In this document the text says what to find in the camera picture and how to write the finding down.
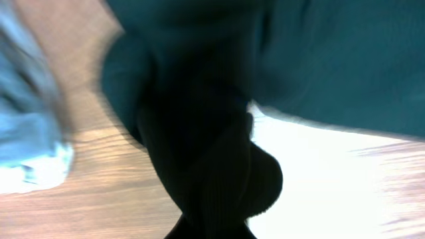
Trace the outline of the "black t-shirt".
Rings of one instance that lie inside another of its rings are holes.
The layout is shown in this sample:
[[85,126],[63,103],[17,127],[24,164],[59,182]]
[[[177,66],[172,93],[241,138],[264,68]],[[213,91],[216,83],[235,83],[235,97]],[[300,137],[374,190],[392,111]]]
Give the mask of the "black t-shirt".
[[251,238],[282,191],[250,141],[255,101],[344,128],[424,136],[421,0],[108,0],[124,29],[102,90],[182,215],[170,238]]

